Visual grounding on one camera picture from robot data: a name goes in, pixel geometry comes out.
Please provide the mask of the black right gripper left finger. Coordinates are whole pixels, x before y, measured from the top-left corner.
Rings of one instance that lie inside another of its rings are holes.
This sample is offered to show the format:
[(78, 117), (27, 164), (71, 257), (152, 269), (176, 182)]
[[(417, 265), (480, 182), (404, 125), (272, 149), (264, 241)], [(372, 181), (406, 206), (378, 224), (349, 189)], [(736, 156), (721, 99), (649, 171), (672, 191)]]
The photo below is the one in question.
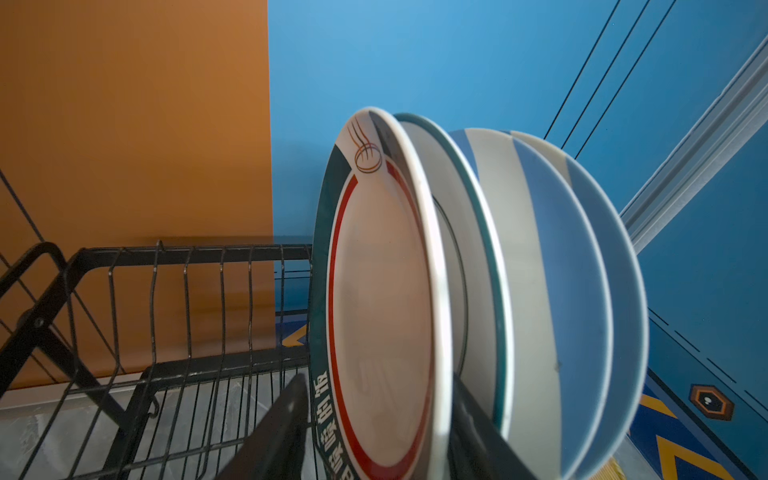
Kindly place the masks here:
[(308, 415), (307, 380), (299, 373), (217, 479), (300, 479)]

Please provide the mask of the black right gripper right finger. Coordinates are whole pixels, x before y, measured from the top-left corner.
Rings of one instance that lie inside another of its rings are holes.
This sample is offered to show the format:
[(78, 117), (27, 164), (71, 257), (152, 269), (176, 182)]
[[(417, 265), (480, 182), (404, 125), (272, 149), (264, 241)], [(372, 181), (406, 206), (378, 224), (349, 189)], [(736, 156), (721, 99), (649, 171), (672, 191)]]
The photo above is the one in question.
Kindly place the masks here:
[(448, 479), (534, 479), (460, 377), (453, 378)]

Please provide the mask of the green cloud pattern plate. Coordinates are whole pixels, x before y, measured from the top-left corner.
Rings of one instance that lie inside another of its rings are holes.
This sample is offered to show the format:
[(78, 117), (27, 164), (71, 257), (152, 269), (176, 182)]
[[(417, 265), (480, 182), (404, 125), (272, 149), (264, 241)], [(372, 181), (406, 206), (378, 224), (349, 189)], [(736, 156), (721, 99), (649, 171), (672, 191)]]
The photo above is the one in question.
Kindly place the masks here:
[(422, 162), (437, 212), (452, 315), (453, 370), (502, 438), (513, 410), (512, 306), (500, 240), (466, 134), (396, 116)]

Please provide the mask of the red green rimmed plate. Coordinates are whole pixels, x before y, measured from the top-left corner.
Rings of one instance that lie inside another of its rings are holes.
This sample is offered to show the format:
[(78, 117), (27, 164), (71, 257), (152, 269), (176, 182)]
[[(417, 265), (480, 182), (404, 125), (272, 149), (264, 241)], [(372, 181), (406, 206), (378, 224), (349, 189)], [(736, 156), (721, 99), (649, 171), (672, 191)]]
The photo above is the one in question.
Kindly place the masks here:
[(451, 424), (449, 285), (403, 125), (366, 107), (335, 140), (311, 256), (314, 440), (332, 479), (440, 479)]

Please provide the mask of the blue striped plate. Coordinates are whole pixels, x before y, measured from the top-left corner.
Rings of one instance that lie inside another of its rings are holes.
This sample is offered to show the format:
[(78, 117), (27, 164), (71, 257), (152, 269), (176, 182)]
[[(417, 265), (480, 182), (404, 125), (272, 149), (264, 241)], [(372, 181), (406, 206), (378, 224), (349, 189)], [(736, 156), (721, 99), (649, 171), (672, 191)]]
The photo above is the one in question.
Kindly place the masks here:
[(641, 397), (648, 362), (647, 298), (637, 255), (626, 228), (602, 187), (574, 158), (539, 137), (510, 135), (538, 151), (560, 172), (585, 210), (596, 235), (611, 294), (613, 355), (607, 400), (577, 479), (598, 473), (628, 432)]
[(571, 479), (597, 433), (613, 349), (603, 257), (572, 187), (524, 141), (468, 128), (452, 138), (490, 208), (509, 282), (511, 450), (539, 479)]

